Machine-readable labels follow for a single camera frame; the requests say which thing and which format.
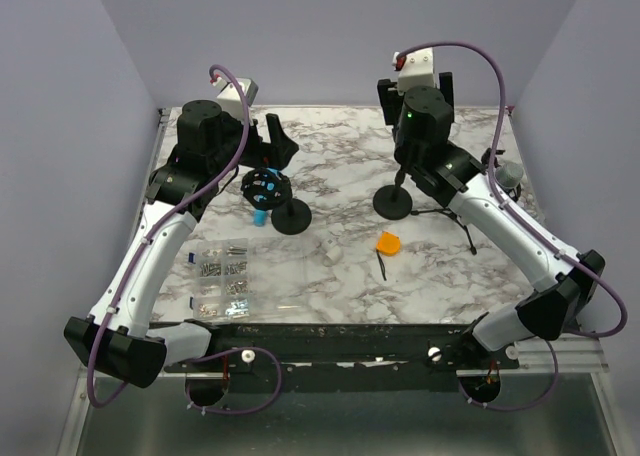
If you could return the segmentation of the black shock mount stand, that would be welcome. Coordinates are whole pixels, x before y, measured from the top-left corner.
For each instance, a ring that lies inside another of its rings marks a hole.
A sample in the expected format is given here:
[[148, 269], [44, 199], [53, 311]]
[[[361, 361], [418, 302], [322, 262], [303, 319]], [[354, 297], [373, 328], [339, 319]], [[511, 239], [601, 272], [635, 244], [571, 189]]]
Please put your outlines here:
[[297, 235], [310, 226], [310, 207], [293, 196], [290, 179], [278, 170], [249, 171], [242, 178], [241, 192], [255, 210], [271, 212], [271, 223], [281, 234]]

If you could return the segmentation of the black clip mic stand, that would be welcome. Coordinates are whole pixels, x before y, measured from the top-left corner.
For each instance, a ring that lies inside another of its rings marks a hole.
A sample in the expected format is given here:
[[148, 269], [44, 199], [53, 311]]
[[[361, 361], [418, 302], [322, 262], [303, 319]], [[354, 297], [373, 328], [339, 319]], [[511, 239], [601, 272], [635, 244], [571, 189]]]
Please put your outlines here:
[[373, 208], [378, 215], [387, 220], [400, 220], [409, 215], [413, 200], [409, 192], [403, 188], [408, 169], [411, 165], [411, 150], [397, 146], [394, 158], [399, 164], [394, 183], [379, 188], [373, 197]]

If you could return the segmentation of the silver microphone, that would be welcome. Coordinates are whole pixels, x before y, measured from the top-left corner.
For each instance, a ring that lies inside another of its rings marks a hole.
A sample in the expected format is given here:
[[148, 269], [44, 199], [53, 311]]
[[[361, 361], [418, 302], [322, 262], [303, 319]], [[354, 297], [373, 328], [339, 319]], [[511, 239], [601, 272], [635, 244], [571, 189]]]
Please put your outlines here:
[[515, 162], [506, 161], [495, 170], [498, 184], [506, 189], [516, 188], [524, 177], [523, 167]]

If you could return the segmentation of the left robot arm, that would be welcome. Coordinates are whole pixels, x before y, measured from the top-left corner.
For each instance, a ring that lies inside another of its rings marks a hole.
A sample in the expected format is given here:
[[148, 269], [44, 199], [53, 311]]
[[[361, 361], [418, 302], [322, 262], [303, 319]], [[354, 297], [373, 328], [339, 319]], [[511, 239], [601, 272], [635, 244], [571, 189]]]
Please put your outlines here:
[[201, 371], [222, 356], [209, 330], [179, 323], [168, 332], [150, 329], [157, 296], [173, 261], [220, 181], [239, 166], [267, 175], [283, 170], [298, 152], [274, 113], [265, 116], [269, 136], [256, 120], [233, 114], [211, 100], [186, 103], [176, 121], [176, 143], [153, 170], [138, 227], [115, 276], [83, 318], [72, 317], [64, 338], [88, 373], [101, 372], [124, 384], [146, 388], [162, 369], [189, 360]]

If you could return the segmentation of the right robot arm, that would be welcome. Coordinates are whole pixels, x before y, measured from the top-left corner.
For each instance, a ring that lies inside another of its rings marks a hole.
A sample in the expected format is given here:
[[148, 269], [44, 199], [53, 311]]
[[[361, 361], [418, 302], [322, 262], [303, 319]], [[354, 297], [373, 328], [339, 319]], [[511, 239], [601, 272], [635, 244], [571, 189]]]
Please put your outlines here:
[[410, 177], [421, 192], [489, 238], [533, 288], [526, 299], [472, 323], [470, 337], [459, 346], [462, 360], [480, 368], [512, 342], [558, 339], [591, 300], [593, 278], [605, 268], [603, 256], [557, 239], [502, 190], [491, 188], [487, 165], [449, 139], [454, 109], [448, 94], [424, 85], [401, 92], [389, 79], [378, 81], [377, 92], [400, 168], [394, 183], [375, 193], [375, 211], [389, 220], [408, 216], [413, 201], [402, 184]]

